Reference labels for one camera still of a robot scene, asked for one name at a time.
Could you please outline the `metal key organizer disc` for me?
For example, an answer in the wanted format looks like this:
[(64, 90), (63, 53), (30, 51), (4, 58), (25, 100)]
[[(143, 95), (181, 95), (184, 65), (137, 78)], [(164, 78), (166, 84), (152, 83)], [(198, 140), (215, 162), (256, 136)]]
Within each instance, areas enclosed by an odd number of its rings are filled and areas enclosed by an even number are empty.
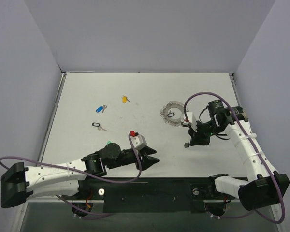
[(163, 121), (172, 126), (181, 125), (181, 115), (184, 113), (184, 104), (179, 101), (169, 101), (160, 110)]

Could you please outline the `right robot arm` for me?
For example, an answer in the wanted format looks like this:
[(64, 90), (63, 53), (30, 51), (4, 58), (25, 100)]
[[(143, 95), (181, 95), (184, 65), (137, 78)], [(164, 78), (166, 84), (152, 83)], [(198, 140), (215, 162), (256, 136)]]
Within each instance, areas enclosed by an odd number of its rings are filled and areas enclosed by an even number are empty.
[(243, 108), (224, 107), (222, 100), (211, 101), (206, 108), (210, 115), (206, 123), (196, 120), (194, 114), (187, 110), (181, 115), (182, 126), (189, 128), (189, 146), (209, 145), (211, 136), (224, 132), (237, 150), (247, 173), (247, 181), (226, 174), (214, 176), (214, 181), (206, 185), (207, 194), (212, 198), (222, 193), (231, 195), (239, 199), (247, 211), (280, 203), (290, 180), (286, 174), (279, 174), (265, 156)]

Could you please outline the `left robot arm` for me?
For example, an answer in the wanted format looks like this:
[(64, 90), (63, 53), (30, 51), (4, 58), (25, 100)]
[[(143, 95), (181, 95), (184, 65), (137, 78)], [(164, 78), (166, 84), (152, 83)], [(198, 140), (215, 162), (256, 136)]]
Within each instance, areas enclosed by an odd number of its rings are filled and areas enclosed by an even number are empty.
[(50, 195), (75, 195), (84, 199), (89, 195), (86, 179), (104, 180), (107, 169), (135, 164), (139, 172), (147, 170), (160, 159), (153, 157), (156, 150), (142, 145), (140, 148), (122, 150), (116, 143), (83, 158), (65, 164), (25, 166), (13, 164), (1, 176), (1, 207), (19, 206), (29, 198)]

